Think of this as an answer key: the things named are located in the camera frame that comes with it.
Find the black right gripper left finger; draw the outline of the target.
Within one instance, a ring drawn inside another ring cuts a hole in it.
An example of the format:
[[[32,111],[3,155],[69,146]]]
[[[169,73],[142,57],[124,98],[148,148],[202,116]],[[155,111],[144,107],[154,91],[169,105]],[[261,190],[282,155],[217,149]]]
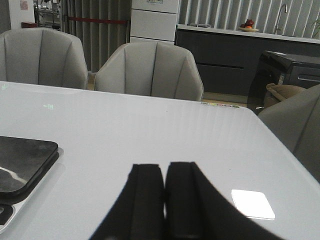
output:
[[[161,240],[164,183],[157,164],[134,164],[127,181],[92,240]]]

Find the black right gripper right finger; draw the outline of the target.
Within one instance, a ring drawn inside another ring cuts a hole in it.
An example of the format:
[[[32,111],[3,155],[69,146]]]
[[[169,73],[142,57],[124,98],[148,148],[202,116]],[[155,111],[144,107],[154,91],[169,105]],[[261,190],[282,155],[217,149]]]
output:
[[[278,240],[240,213],[195,162],[170,163],[165,180],[168,240]]]

